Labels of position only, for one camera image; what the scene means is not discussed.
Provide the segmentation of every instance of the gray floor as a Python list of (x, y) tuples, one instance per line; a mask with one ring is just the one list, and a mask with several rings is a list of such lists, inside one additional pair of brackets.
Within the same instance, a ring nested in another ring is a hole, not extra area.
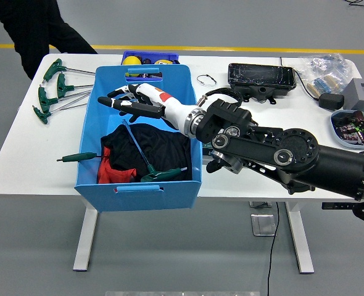
[[(341, 0), (59, 0), (59, 5), (64, 19), (91, 44), (364, 49), (364, 8)], [(10, 42), (0, 24), (0, 44)], [(344, 57), (364, 78), (364, 55)], [(0, 148), (30, 82), (14, 50), (0, 49)], [(302, 216), (315, 274), (301, 275), (285, 207), (279, 206), (270, 295), (364, 295), (364, 223), (351, 212), (307, 204)], [(89, 270), (76, 273), (72, 266), (84, 212), (78, 199), (0, 198), (0, 295), (266, 294), (271, 238), (252, 235), (253, 211), (245, 202), (199, 199), (192, 210), (103, 213)], [(276, 214), (276, 209), (262, 212)]]

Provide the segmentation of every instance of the white table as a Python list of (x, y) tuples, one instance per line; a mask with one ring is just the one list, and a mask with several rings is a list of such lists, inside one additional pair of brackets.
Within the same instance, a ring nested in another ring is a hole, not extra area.
[[(81, 131), (85, 117), (85, 108), (77, 107), (61, 111), (49, 117), (44, 125), (33, 112), (32, 105), (39, 107), (38, 86), (43, 75), (57, 58), (62, 59), (63, 66), (95, 72), (99, 66), (120, 65), (121, 55), (47, 55), (30, 85), (27, 94), (17, 112), (16, 118), (0, 151), (0, 195), (41, 195), (60, 197), (79, 197), (74, 190), (77, 164), (56, 162), (63, 155), (79, 151)], [(189, 66), (192, 85), (196, 97), (200, 98), (209, 90), (197, 81), (198, 75), (209, 74), (218, 81), (217, 87), (227, 87), (227, 69), (230, 63), (279, 65), (275, 57), (197, 57), (180, 56), (181, 64)], [(283, 59), (283, 65), (299, 65), (300, 59)], [(351, 62), (354, 77), (361, 78), (356, 66)], [(73, 72), (65, 72), (67, 85), (86, 85), (94, 82), (94, 77)], [(55, 77), (45, 84), (48, 97), (56, 97)], [(203, 106), (207, 107), (220, 96), (211, 96)], [(260, 126), (279, 128), (303, 128), (313, 133), (321, 145), (339, 146), (331, 135), (329, 117), (331, 112), (321, 109), (317, 102), (308, 97), (298, 81), (296, 89), (285, 97), (276, 99), (276, 105), (268, 102), (244, 103), (253, 114), (253, 119)], [(202, 186), (199, 197), (249, 199), (257, 201), (286, 202), (292, 236), (296, 248), (301, 273), (313, 273), (307, 240), (304, 233), (300, 209), (304, 202), (353, 202), (354, 199), (343, 195), (316, 189), (289, 195), (278, 183), (248, 169), (234, 175), (222, 169), (212, 174), (202, 170)], [(83, 221), (80, 242), (73, 269), (87, 270), (97, 211), (84, 200), (86, 213)]]

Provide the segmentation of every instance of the bin handle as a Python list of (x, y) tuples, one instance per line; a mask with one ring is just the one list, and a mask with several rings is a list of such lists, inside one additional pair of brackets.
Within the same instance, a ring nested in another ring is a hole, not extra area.
[(159, 68), (128, 68), (127, 73), (129, 73), (129, 74), (143, 74), (143, 73), (156, 74), (156, 73), (160, 73), (160, 69)]
[(143, 186), (117, 186), (114, 191), (118, 192), (136, 192), (136, 191), (159, 191), (162, 190), (159, 185), (143, 185)]

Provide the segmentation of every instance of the red cloth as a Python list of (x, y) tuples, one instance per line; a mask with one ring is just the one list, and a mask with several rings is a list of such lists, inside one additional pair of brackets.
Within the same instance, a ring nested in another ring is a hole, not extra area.
[(112, 169), (109, 163), (109, 155), (110, 149), (104, 147), (103, 158), (97, 174), (98, 184), (130, 183), (131, 180), (134, 180), (134, 177), (137, 175), (136, 169), (132, 168), (125, 171)]

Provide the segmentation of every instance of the green t-handle hex key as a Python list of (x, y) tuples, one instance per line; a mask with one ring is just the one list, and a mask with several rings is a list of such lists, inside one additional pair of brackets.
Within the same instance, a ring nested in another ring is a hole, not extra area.
[(55, 112), (58, 111), (63, 111), (63, 110), (67, 110), (70, 109), (69, 106), (71, 106), (72, 104), (84, 99), (85, 97), (88, 97), (90, 95), (90, 93), (84, 94), (83, 96), (79, 97), (78, 99), (73, 100), (72, 102), (69, 102), (68, 104), (65, 104), (57, 109), (54, 109), (52, 112), (46, 112), (46, 113), (42, 113), (37, 107), (35, 107), (33, 105), (33, 110), (35, 115), (44, 123), (47, 124), (48, 123), (48, 117), (51, 116), (52, 114), (54, 114)]
[(49, 80), (53, 77), (53, 75), (55, 75), (57, 72), (63, 72), (63, 71), (71, 71), (71, 72), (78, 72), (78, 73), (87, 74), (87, 75), (95, 75), (94, 72), (67, 68), (66, 66), (63, 66), (62, 63), (63, 63), (63, 61), (61, 61), (61, 59), (55, 60), (52, 63), (52, 65), (48, 68), (48, 70), (46, 71), (46, 73), (44, 75), (44, 81), (49, 82)]
[(153, 165), (151, 165), (144, 155), (144, 152), (141, 150), (140, 146), (138, 145), (138, 142), (136, 138), (133, 135), (133, 132), (131, 131), (130, 126), (128, 125), (127, 121), (123, 119), (123, 124), (126, 126), (126, 129), (128, 133), (130, 134), (131, 138), (133, 139), (135, 146), (137, 147), (139, 153), (143, 157), (146, 165), (147, 170), (149, 171), (149, 174), (146, 176), (143, 176), (141, 178), (141, 182), (161, 182), (161, 181), (168, 181), (176, 176), (178, 176), (182, 171), (187, 170), (188, 168), (172, 168), (168, 171), (156, 171)]
[(80, 96), (80, 95), (84, 95), (84, 94), (89, 94), (91, 91), (82, 91), (82, 92), (77, 92), (75, 94), (69, 94), (68, 96), (65, 96), (63, 98), (57, 98), (57, 97), (53, 97), (52, 99), (48, 99), (48, 97), (46, 96), (46, 91), (45, 88), (43, 86), (39, 86), (38, 88), (38, 99), (39, 99), (39, 105), (41, 106), (42, 112), (44, 113), (48, 113), (49, 109), (51, 107), (51, 105), (56, 104), (58, 102), (62, 102), (66, 99), (69, 99), (71, 97), (76, 97), (76, 96)]
[(92, 87), (93, 87), (93, 84), (79, 85), (79, 86), (65, 85), (65, 74), (60, 73), (59, 76), (57, 77), (57, 97), (58, 98), (65, 97), (65, 93), (68, 91), (74, 91), (76, 89), (92, 88)]

